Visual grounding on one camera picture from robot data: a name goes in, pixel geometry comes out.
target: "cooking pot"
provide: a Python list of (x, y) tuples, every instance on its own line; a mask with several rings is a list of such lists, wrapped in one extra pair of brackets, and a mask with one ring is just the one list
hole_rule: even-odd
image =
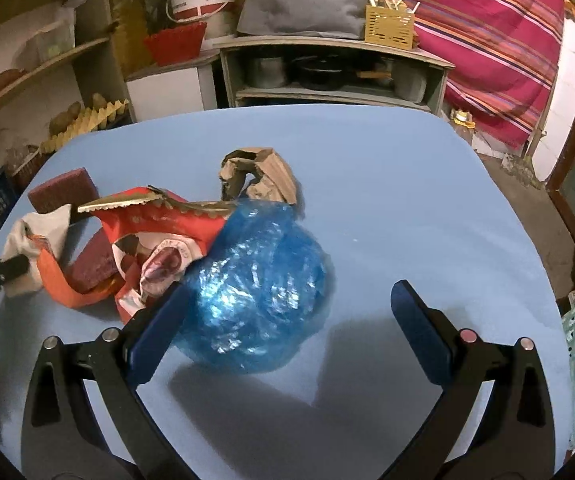
[(386, 72), (356, 72), (344, 66), (338, 56), (303, 57), (295, 60), (298, 82), (304, 88), (332, 92), (358, 79), (380, 79)]
[(287, 85), (285, 61), (280, 56), (250, 59), (247, 82), (254, 88), (281, 88)]
[(427, 88), (427, 69), (418, 63), (401, 59), (382, 58), (375, 70), (390, 75), (377, 79), (377, 84), (394, 89), (394, 94), (412, 103), (421, 103)]

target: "yellow bottle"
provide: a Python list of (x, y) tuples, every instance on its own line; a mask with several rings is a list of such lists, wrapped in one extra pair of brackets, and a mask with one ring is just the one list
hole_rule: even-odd
[(143, 43), (148, 36), (143, 0), (110, 0), (110, 12), (117, 23), (112, 44), (123, 77), (150, 66), (154, 61)]

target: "cardboard piece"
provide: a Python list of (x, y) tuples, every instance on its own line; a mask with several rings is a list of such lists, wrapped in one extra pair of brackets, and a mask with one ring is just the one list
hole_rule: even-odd
[(221, 199), (234, 200), (244, 189), (245, 178), (254, 180), (245, 189), (249, 198), (296, 204), (296, 181), (287, 162), (273, 148), (240, 148), (221, 162)]
[(115, 193), (78, 207), (79, 213), (89, 213), (99, 210), (111, 210), (131, 205), (142, 205), (154, 202), (156, 205), (165, 205), (175, 208), (182, 213), (193, 212), (196, 216), (207, 215), (210, 218), (218, 216), (227, 218), (234, 211), (234, 206), (227, 202), (180, 202), (171, 196), (165, 189), (148, 186), (143, 192)]

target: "wooden cabinet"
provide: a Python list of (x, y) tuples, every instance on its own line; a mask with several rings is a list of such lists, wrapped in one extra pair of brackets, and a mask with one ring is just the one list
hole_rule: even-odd
[[(401, 50), (387, 46), (365, 43), (364, 41), (337, 40), (313, 36), (249, 36), (226, 41), (219, 45), (223, 65), (228, 101), (231, 107), (262, 104), (266, 102), (334, 102), (379, 106), (401, 106), (439, 114), (445, 95), (447, 73), (455, 66), (420, 49)], [(420, 103), (397, 97), (389, 88), (374, 84), (348, 84), (335, 91), (310, 90), (298, 82), (283, 88), (254, 88), (246, 83), (246, 59), (253, 55), (252, 49), (272, 47), (274, 52), (288, 52), (295, 48), (317, 48), (319, 52), (342, 52), (352, 50), (372, 56), (409, 62), (424, 67), (426, 90)]]

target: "metal screw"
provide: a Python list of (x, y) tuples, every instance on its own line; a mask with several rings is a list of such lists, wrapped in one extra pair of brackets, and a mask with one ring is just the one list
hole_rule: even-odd
[(474, 343), (478, 339), (476, 332), (469, 328), (464, 328), (459, 334), (461, 335), (461, 339), (466, 343)]
[(521, 346), (525, 349), (525, 350), (534, 350), (534, 341), (532, 341), (530, 338), (528, 337), (522, 337), (521, 338)]
[(58, 337), (51, 335), (43, 342), (43, 348), (46, 350), (52, 350), (56, 345), (58, 345)]
[(109, 328), (103, 331), (101, 337), (104, 341), (111, 343), (112, 341), (116, 341), (117, 337), (119, 337), (119, 329), (118, 328)]

